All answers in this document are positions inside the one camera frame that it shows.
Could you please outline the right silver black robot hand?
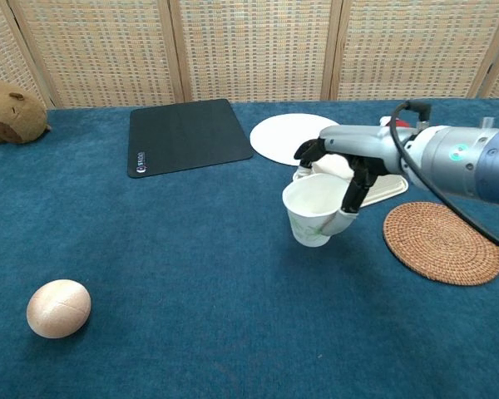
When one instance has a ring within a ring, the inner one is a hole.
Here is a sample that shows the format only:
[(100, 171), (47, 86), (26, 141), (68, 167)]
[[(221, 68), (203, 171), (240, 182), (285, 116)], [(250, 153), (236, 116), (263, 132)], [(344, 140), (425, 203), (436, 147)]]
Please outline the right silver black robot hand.
[(338, 233), (356, 219), (369, 189), (380, 176), (401, 175), (402, 155), (398, 145), (411, 140), (417, 130), (398, 127), (397, 140), (388, 126), (334, 125), (324, 128), (315, 139), (307, 140), (294, 153), (294, 159), (304, 168), (325, 155), (341, 155), (353, 170), (338, 213), (325, 225), (326, 230)]

